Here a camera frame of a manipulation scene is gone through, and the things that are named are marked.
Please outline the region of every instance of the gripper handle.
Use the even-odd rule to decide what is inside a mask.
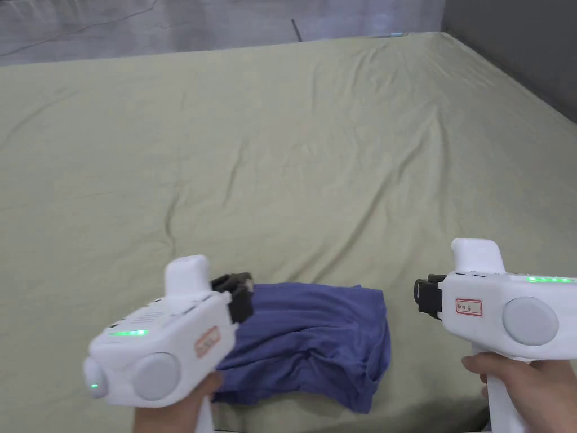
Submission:
[[[494,376],[487,377],[492,433],[526,433],[525,422],[513,406],[505,384]]]
[[[198,422],[194,433],[214,433],[214,425],[212,424],[211,402],[208,397],[204,397],[203,404],[200,406],[198,413]]]

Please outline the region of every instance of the red label sticker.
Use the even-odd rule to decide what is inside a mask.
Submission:
[[[457,314],[480,317],[483,315],[483,302],[480,299],[459,298],[455,301],[455,311]]]
[[[220,331],[217,326],[213,326],[194,343],[194,351],[198,358],[202,358],[212,347],[220,341]]]

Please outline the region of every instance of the mattress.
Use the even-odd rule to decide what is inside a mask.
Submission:
[[[380,289],[392,362],[368,415],[319,395],[218,406],[242,432],[465,431],[467,342],[418,313],[455,237],[574,273],[577,125],[442,33],[0,68],[0,431],[129,431],[91,338],[211,275]]]

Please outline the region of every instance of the blue t-shirt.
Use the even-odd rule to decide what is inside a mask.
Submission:
[[[260,284],[254,315],[218,366],[215,401],[254,404],[289,391],[324,394],[368,413],[391,360],[379,290],[304,283]]]

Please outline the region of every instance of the human hand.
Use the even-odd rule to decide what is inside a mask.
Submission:
[[[463,358],[464,367],[503,381],[511,401],[532,433],[577,431],[577,378],[569,361],[513,361],[495,353]]]
[[[133,433],[194,433],[204,397],[222,384],[220,373],[208,375],[183,400],[164,408],[136,408]]]

